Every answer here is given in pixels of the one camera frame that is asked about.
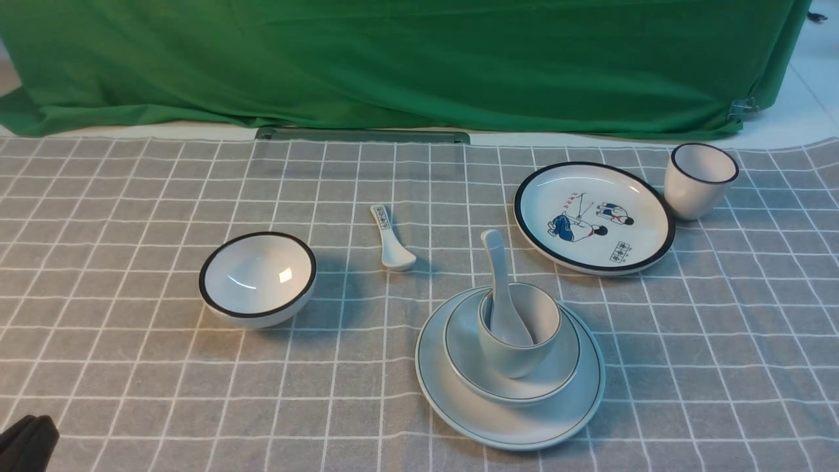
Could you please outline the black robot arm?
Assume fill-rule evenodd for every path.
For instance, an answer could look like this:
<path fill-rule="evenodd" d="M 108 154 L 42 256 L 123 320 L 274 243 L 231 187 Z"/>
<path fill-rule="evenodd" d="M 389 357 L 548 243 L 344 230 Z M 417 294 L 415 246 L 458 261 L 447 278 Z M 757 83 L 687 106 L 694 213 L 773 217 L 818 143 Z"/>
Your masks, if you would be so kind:
<path fill-rule="evenodd" d="M 1 470 L 45 471 L 59 438 L 51 416 L 23 416 L 2 432 Z"/>

